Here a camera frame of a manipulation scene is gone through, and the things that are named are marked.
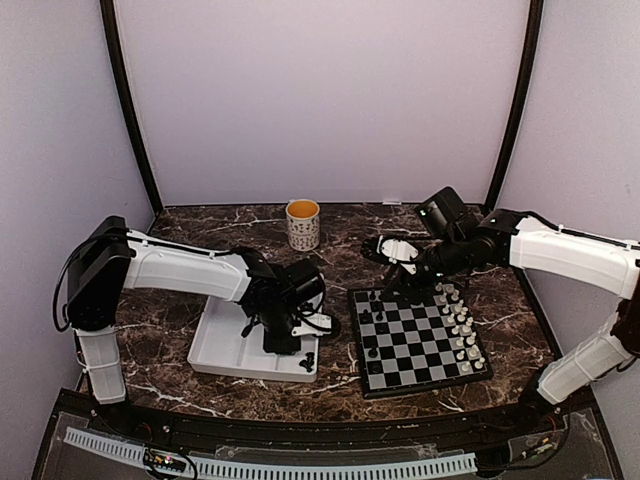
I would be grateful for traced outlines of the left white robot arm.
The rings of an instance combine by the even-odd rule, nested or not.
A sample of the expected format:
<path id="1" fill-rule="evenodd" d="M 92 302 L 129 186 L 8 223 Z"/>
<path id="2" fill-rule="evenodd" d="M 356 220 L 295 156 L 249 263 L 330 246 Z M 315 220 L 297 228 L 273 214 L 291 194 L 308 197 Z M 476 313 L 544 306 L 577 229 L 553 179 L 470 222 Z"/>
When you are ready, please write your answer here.
<path id="1" fill-rule="evenodd" d="M 107 217 L 67 257 L 54 289 L 53 320 L 73 329 L 101 417 L 120 436 L 141 427 L 127 389 L 116 338 L 125 289 L 160 289 L 206 297 L 188 356 L 197 372 L 311 383 L 319 339 L 332 330 L 322 313 L 325 283 L 308 259 L 268 262 L 249 247 L 217 251 L 150 237 Z"/>

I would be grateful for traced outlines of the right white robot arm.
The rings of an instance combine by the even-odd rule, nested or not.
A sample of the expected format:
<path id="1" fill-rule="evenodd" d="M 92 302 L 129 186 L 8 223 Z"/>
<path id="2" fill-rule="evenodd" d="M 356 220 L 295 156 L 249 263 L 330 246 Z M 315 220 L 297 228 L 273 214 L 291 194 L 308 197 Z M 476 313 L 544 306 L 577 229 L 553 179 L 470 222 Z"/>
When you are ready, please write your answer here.
<path id="1" fill-rule="evenodd" d="M 447 186 L 414 209 L 433 244 L 417 247 L 407 240 L 380 236 L 373 255 L 403 269 L 411 286 L 485 264 L 537 270 L 577 280 L 615 294 L 616 311 L 604 325 L 570 353 L 550 363 L 533 380 L 533 391 L 510 413 L 521 434 L 534 432 L 549 416 L 549 405 L 626 361 L 639 356 L 639 244 L 554 224 L 532 211 L 472 211 Z"/>

